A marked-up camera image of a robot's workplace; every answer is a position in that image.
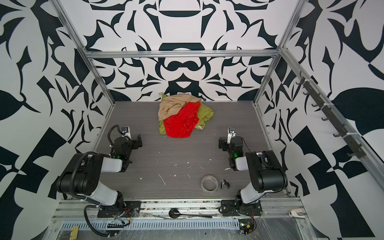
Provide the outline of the green cloth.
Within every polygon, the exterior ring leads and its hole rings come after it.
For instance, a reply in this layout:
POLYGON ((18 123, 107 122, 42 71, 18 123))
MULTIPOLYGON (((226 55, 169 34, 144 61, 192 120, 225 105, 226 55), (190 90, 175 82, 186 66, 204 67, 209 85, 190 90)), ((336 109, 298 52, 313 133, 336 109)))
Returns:
MULTIPOLYGON (((202 101, 200 102, 201 106, 200 106, 199 111, 198 111, 199 122, 195 126, 195 129, 197 129, 197 130, 203 130, 206 126, 206 122, 209 121, 214 116, 214 111, 210 107, 203 104, 202 101)), ((159 132, 161 135, 166 135, 164 120, 159 121, 159 132)))

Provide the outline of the red cloth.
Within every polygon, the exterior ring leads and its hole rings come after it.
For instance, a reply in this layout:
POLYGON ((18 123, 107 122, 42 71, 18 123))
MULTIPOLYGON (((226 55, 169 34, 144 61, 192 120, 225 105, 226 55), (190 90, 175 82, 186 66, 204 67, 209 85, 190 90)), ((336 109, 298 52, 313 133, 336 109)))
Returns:
POLYGON ((198 111, 200 106, 200 102, 188 102, 177 115, 165 119, 164 126, 167 136, 176 139, 190 137, 199 122, 198 111))

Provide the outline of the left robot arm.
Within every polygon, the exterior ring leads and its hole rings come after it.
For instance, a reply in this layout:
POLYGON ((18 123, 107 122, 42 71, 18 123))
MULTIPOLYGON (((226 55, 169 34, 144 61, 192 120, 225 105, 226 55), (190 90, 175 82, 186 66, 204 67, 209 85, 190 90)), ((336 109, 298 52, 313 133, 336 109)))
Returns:
POLYGON ((97 206, 123 209, 126 204, 122 193, 104 185, 100 176, 101 173, 124 173, 132 163, 132 151, 142 146, 141 135, 136 140, 122 136, 115 139, 109 155, 75 154, 57 179, 57 191, 97 206))

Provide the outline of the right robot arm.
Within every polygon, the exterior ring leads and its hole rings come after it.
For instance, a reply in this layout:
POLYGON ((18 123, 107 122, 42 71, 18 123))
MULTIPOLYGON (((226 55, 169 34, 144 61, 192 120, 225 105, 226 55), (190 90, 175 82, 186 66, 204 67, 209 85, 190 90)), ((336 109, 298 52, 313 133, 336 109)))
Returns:
POLYGON ((230 168, 249 172, 250 183, 236 195, 238 202, 248 205, 267 194, 281 192, 288 186, 288 179, 273 151, 245 153, 244 143, 241 137, 219 138, 219 149, 229 154, 230 168))

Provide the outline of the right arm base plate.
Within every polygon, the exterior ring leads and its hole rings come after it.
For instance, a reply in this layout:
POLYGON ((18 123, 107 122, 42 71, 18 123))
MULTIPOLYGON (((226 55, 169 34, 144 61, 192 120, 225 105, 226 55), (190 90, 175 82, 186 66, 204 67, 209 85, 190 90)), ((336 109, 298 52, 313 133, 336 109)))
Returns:
POLYGON ((219 213, 226 217, 234 217, 240 215, 261 216, 263 209, 260 203, 256 204, 240 204, 235 200, 221 200, 219 213))

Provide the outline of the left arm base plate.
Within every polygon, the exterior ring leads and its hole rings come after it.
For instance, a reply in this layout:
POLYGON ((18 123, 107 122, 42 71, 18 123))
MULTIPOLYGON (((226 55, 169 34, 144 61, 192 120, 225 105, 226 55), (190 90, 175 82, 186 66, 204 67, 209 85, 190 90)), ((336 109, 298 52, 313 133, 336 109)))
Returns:
POLYGON ((115 206, 101 206, 98 211, 98 218, 112 218, 118 216, 120 218, 133 217, 140 213, 141 201, 124 201, 121 207, 115 206))

